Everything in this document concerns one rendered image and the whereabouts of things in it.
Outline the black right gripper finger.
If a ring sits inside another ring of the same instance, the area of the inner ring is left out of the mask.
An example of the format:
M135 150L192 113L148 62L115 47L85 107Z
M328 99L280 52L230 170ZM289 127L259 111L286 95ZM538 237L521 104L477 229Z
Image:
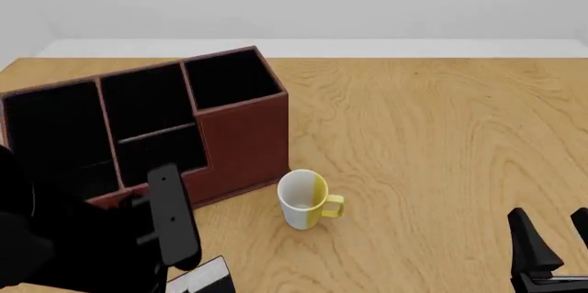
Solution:
M552 278L552 273L564 263L538 234L526 212L514 208L507 219L512 240L511 276Z
M571 214L571 221L588 249L588 208L581 207Z

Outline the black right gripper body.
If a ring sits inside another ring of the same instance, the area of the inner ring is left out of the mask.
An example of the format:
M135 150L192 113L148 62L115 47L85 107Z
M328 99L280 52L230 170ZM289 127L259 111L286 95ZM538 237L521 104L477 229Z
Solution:
M554 276L550 272L512 273L515 293L588 293L588 276Z

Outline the red-brown desk caddy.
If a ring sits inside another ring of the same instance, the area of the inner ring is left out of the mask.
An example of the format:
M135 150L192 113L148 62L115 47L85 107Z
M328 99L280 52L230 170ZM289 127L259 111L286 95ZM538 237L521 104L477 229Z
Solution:
M0 135L34 182L99 207L177 166L194 207L288 169L288 92L256 47L127 69L0 72Z

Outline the black and white book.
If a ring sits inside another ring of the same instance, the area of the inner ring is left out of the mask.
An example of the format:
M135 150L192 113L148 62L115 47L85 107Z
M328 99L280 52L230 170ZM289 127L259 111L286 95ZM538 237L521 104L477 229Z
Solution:
M229 267L217 256L166 284L165 293L236 293Z

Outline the white and yellow mug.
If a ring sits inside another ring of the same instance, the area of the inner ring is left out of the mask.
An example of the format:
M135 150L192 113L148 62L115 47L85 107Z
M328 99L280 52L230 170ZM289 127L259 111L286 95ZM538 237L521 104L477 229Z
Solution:
M277 197L286 223L299 231L311 229L321 218L340 218L345 210L344 197L331 195L326 180L308 169L285 174Z

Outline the flat black plate on stalk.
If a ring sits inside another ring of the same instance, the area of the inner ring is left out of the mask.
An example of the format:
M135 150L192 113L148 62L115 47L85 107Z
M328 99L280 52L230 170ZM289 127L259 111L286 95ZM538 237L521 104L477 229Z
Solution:
M169 163L152 169L147 174L147 182L153 231L138 237L136 243L149 245L156 242L164 265L183 271L193 270L201 262L201 243L177 166Z

